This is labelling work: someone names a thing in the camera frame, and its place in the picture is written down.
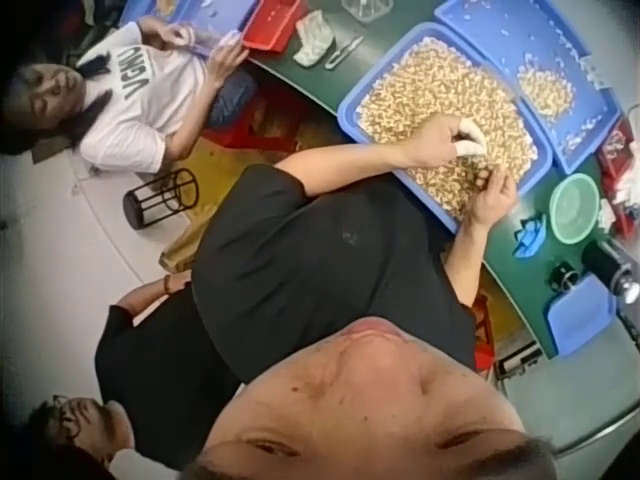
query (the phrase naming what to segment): eyeglasses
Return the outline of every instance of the eyeglasses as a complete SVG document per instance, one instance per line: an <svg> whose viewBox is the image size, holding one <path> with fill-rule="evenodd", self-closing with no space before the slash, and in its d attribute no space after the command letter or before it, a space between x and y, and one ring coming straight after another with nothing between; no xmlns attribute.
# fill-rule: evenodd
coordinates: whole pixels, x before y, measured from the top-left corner
<svg viewBox="0 0 640 480"><path fill-rule="evenodd" d="M52 405L60 415L60 426L64 430L64 436L69 442L73 442L80 435L80 422L78 417L69 408L69 397L54 395Z"/></svg>

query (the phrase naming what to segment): green bowl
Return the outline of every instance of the green bowl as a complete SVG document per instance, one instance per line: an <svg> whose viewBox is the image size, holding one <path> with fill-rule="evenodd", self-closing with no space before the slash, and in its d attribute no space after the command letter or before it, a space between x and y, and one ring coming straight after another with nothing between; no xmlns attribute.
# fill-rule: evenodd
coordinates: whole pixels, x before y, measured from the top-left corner
<svg viewBox="0 0 640 480"><path fill-rule="evenodd" d="M576 173L560 182L551 194L551 229L562 243L578 243L593 229L599 210L598 186L588 175Z"/></svg>

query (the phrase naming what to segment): white t-shirt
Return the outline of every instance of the white t-shirt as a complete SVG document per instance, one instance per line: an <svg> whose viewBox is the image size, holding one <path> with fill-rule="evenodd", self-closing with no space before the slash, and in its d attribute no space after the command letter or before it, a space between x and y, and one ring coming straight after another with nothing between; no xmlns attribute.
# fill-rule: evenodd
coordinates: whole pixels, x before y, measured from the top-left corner
<svg viewBox="0 0 640 480"><path fill-rule="evenodd" d="M206 67L195 55L142 44L129 23L89 50L80 63L111 54L110 73L86 81L85 107L108 89L113 96L79 145L87 161L104 170L155 173L165 135L175 132L204 84Z"/></svg>

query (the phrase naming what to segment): scissors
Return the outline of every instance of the scissors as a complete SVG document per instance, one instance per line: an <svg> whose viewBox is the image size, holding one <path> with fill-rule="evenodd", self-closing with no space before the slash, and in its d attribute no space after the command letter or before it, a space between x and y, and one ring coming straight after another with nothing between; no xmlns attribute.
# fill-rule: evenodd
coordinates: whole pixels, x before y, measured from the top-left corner
<svg viewBox="0 0 640 480"><path fill-rule="evenodd" d="M358 45L360 45L363 40L364 35L360 35L359 37L354 37L350 42L347 42L345 46L336 50L335 53L329 57L327 63L324 64L324 68L326 68L327 70L333 70L334 68L336 68L340 64L340 62L342 62L349 56L351 52L358 48Z"/></svg>

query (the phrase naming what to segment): bracelet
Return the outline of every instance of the bracelet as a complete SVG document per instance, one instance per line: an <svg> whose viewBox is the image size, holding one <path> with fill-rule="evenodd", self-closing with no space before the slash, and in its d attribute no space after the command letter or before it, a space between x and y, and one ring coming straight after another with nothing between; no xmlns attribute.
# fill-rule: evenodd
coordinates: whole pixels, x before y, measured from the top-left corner
<svg viewBox="0 0 640 480"><path fill-rule="evenodd" d="M171 290L169 289L169 280L171 280L171 275L165 275L163 280L165 295L171 295Z"/></svg>

